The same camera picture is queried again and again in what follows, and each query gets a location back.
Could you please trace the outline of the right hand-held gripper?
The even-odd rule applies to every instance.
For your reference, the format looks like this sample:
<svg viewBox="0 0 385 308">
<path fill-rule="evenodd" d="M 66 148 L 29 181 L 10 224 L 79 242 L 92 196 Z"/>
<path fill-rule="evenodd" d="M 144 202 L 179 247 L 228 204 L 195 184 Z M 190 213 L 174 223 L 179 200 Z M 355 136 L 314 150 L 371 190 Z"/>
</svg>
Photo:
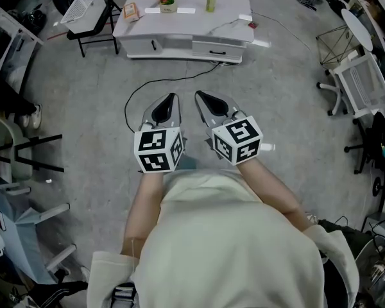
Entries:
<svg viewBox="0 0 385 308">
<path fill-rule="evenodd" d="M 209 144 L 219 158 L 236 166 L 256 157 L 263 134 L 252 116 L 239 110 L 229 96 L 209 90 L 194 95 L 201 120 L 207 125 Z"/>
</svg>

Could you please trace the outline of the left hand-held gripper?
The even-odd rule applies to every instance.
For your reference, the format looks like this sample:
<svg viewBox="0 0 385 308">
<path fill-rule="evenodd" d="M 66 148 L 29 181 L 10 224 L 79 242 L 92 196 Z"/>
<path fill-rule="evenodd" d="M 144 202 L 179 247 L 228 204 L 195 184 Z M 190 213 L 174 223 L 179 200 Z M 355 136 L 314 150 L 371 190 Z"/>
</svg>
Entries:
<svg viewBox="0 0 385 308">
<path fill-rule="evenodd" d="M 180 102 L 169 93 L 154 101 L 134 133 L 134 155 L 143 173 L 168 173 L 176 169 L 184 152 Z"/>
</svg>

